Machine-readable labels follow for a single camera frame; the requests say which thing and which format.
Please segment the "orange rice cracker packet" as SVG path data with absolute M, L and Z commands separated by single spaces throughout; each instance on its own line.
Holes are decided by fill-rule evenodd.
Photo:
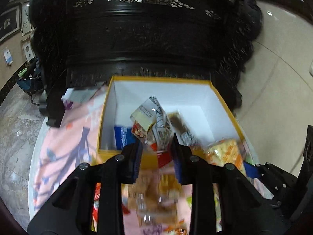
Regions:
M 244 167 L 244 160 L 235 139 L 225 139 L 211 144 L 204 151 L 204 153 L 209 164 L 223 167 L 226 163 L 231 163 L 245 177 L 247 176 Z

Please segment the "dark brown chocolate packet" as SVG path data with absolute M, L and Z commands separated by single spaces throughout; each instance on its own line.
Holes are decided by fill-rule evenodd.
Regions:
M 183 145 L 188 146 L 191 149 L 196 149 L 198 146 L 198 140 L 189 129 L 180 113 L 178 111 L 172 112 L 168 114 L 168 117 Z

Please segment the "blue biscuit packet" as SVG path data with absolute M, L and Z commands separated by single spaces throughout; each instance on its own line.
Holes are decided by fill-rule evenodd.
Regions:
M 115 126 L 116 149 L 122 150 L 126 145 L 136 142 L 136 137 L 132 133 L 131 127 Z

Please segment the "white red snack packet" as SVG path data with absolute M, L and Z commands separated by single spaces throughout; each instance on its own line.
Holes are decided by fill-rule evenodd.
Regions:
M 174 130 L 169 116 L 155 96 L 145 100 L 130 116 L 132 134 L 142 143 L 144 166 L 162 168 L 171 162 Z

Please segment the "red wafer packet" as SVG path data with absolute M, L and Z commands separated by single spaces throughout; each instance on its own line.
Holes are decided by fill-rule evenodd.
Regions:
M 92 210 L 92 220 L 94 228 L 98 225 L 98 211 L 99 211 L 99 199 L 100 199 L 100 190 L 101 183 L 97 183 L 95 188 L 94 202 L 93 202 L 93 210 Z M 130 214 L 130 210 L 122 203 L 122 213 Z

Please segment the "orange small snack packet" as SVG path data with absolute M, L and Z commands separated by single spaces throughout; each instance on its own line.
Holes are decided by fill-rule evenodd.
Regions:
M 178 221 L 178 223 L 167 226 L 163 229 L 165 234 L 173 234 L 173 235 L 187 235 L 188 228 L 184 219 Z

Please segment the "pink leaf-pattern tablecloth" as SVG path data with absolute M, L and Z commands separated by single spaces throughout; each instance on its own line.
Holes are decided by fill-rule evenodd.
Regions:
M 203 144 L 234 137 L 244 159 L 255 164 L 257 154 L 245 134 L 207 81 L 130 78 L 114 79 L 85 104 L 75 103 L 63 116 L 60 128 L 48 130 L 38 155 L 30 197 L 29 234 L 39 234 L 44 218 L 39 209 L 82 162 L 104 160 L 117 153 L 114 128 L 131 127 L 131 113 L 148 97 L 155 96 L 167 112 L 178 111 Z

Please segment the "yellow cardboard box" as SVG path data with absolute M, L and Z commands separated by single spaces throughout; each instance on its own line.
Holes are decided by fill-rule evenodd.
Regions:
M 130 136 L 143 149 L 146 170 L 171 161 L 174 139 L 199 156 L 216 142 L 245 139 L 210 81 L 113 76 L 101 115 L 97 163 L 121 154 Z

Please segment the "brown paper snack packet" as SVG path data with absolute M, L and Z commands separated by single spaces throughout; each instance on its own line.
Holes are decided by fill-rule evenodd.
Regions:
M 128 186 L 127 208 L 134 210 L 139 226 L 176 224 L 177 204 L 183 196 L 175 174 L 141 170 L 135 183 Z

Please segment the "white paper sheet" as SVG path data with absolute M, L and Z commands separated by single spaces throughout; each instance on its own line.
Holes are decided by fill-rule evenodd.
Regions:
M 85 103 L 89 101 L 98 90 L 104 85 L 104 82 L 96 82 L 91 87 L 73 87 L 68 88 L 61 97 L 63 103 Z

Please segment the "blue folding lounge chair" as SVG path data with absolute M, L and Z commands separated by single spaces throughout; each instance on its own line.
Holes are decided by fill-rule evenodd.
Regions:
M 17 85 L 29 96 L 43 89 L 41 66 L 38 59 L 34 60 L 26 72 L 18 78 Z

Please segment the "dark carved wooden furniture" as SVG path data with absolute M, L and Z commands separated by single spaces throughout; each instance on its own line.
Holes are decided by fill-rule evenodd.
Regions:
M 263 15 L 255 0 L 30 0 L 32 48 L 48 125 L 59 127 L 68 88 L 114 75 L 210 80 L 229 109 Z

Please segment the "narrow white scroll painting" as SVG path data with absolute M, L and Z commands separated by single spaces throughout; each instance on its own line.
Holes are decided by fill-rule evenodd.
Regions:
M 22 10 L 21 10 L 21 18 L 22 18 L 22 35 L 26 35 L 27 33 L 31 32 L 32 26 L 29 18 L 29 8 L 30 8 L 30 3 L 24 3 L 22 5 Z

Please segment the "dark framed painting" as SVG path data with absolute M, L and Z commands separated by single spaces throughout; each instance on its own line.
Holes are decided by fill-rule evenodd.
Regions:
M 21 4 L 10 7 L 1 14 L 0 42 L 5 41 L 21 29 Z

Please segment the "blue white wall notice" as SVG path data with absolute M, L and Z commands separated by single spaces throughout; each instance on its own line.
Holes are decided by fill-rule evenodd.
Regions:
M 11 66 L 13 63 L 13 58 L 8 48 L 3 49 L 3 55 L 7 66 Z

